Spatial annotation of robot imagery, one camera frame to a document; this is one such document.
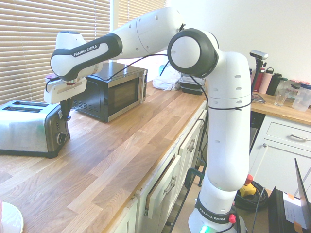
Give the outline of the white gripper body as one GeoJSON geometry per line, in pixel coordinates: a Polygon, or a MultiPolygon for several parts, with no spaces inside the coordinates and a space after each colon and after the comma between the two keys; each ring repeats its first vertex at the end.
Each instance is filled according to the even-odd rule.
{"type": "Polygon", "coordinates": [[[69,85],[62,79],[49,82],[47,90],[44,90],[44,101],[49,104],[56,104],[85,91],[87,79],[80,78],[75,84],[69,85]]]}

